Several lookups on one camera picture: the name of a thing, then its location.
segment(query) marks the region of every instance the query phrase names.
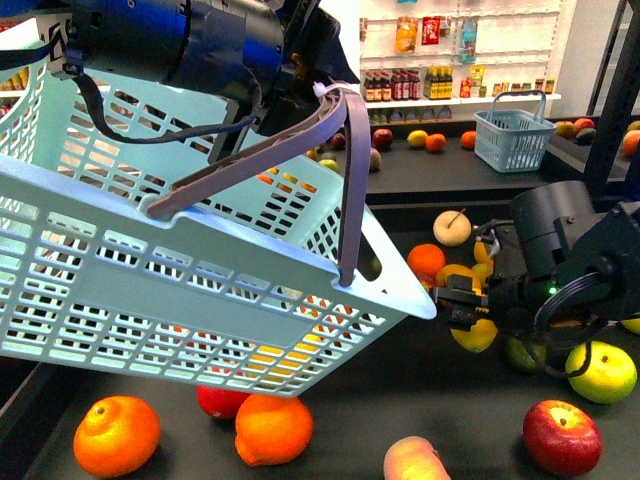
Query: black metal frame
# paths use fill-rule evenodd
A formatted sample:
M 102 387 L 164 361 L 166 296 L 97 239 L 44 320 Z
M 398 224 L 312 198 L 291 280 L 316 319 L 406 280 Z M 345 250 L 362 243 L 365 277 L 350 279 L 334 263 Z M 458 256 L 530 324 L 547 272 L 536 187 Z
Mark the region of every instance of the black metal frame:
M 640 92 L 640 0 L 629 0 L 633 15 L 620 52 L 620 59 L 611 80 L 611 86 L 600 116 L 596 135 L 585 164 L 583 178 L 592 198 L 599 198 L 605 190 L 607 179 L 624 135 L 631 121 L 631 112 Z M 637 193 L 638 155 L 631 160 L 625 179 L 625 190 Z

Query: apple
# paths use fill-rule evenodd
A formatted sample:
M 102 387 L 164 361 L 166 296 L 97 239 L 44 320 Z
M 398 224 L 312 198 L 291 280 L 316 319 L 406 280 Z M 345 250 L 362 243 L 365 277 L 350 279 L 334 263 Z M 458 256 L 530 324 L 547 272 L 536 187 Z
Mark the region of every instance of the apple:
M 393 143 L 393 132 L 388 128 L 379 128 L 373 132 L 373 146 L 378 150 L 386 150 Z
M 543 400 L 529 409 L 522 425 L 524 444 L 543 469 L 573 478 L 595 468 L 602 436 L 593 419 L 562 400 Z
M 196 399 L 202 411 L 210 417 L 220 420 L 234 418 L 240 405 L 249 395 L 247 392 L 236 392 L 206 385 L 196 387 Z
M 347 144 L 347 138 L 342 133 L 336 133 L 331 137 L 329 143 L 331 143 L 331 146 L 336 150 L 342 150 Z
M 433 222 L 433 234 L 436 240 L 447 247 L 457 247 L 467 241 L 471 235 L 471 222 L 464 210 L 447 210 Z
M 431 442 L 417 436 L 391 445 L 383 469 L 384 480 L 451 480 Z
M 369 154 L 369 171 L 377 172 L 380 170 L 382 164 L 382 155 L 375 148 L 371 147 L 371 153 Z
M 579 369 L 586 356 L 585 344 L 569 353 L 565 370 Z M 615 403 L 629 395 L 636 385 L 638 372 L 632 358 L 621 348 L 608 343 L 591 342 L 591 363 L 585 373 L 569 378 L 576 393 L 595 403 Z

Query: yellow lemon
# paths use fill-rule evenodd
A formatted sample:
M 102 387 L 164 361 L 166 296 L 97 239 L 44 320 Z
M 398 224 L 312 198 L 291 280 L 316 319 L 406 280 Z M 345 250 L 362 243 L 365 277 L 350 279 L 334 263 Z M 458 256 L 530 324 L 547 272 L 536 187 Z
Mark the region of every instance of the yellow lemon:
M 630 332 L 640 334 L 640 312 L 637 312 L 634 316 L 635 318 L 622 320 L 620 323 Z
M 482 288 L 487 288 L 487 277 L 493 274 L 493 266 L 487 263 L 476 263 L 471 267 L 471 271 L 480 280 Z
M 487 244 L 484 242 L 477 241 L 473 245 L 473 258 L 476 259 L 477 263 L 486 263 L 493 266 L 493 258 L 489 256 Z
M 449 265 L 445 265 L 438 271 L 436 275 L 436 285 L 438 287 L 446 287 L 447 281 L 449 280 L 449 276 L 451 275 L 462 275 L 465 277 L 471 277 L 471 288 L 477 295 L 482 295 L 482 282 L 477 277 L 473 270 L 464 265 L 460 265 L 457 263 L 450 263 Z
M 409 146 L 413 148 L 424 148 L 427 142 L 427 132 L 424 130 L 414 130 L 407 137 L 407 142 L 409 142 Z
M 489 348 L 498 335 L 498 327 L 491 320 L 481 318 L 471 330 L 451 329 L 451 335 L 465 350 L 473 353 L 480 353 Z

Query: shopping basket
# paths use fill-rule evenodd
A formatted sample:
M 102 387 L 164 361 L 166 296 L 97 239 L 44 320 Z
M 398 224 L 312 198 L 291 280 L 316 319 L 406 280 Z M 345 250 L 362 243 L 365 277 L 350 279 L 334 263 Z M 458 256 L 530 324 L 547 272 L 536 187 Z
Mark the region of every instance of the shopping basket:
M 36 42 L 30 23 L 16 28 Z M 0 355 L 297 396 L 407 315 L 435 316 L 366 209 L 382 271 L 338 283 L 343 178 L 304 156 L 149 218 L 141 202 L 206 167 L 215 138 L 112 142 L 43 67 L 0 120 Z M 94 75 L 107 121 L 131 136 L 225 113 L 208 95 Z
M 496 110 L 505 95 L 540 95 L 535 113 L 524 110 Z M 553 123 L 543 118 L 546 95 L 542 90 L 502 92 L 487 112 L 477 112 L 475 153 L 500 173 L 532 172 L 540 168 Z

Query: red apple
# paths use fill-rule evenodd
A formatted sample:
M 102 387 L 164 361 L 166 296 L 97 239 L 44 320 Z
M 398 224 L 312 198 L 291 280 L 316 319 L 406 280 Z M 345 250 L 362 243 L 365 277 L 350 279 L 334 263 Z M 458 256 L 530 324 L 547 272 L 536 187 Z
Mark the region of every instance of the red apple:
M 240 405 L 249 395 L 247 392 L 236 392 L 205 385 L 199 385 L 196 388 L 196 398 L 200 408 L 210 417 L 221 420 L 234 418 Z
M 378 150 L 386 150 L 393 143 L 393 132 L 388 128 L 379 128 L 373 132 L 373 146 Z
M 342 133 L 336 133 L 331 140 L 329 140 L 331 146 L 336 150 L 342 150 L 347 144 L 347 139 Z
M 522 432 L 533 459 L 558 477 L 587 473 L 600 460 L 598 426 L 585 412 L 562 400 L 544 400 L 531 407 Z

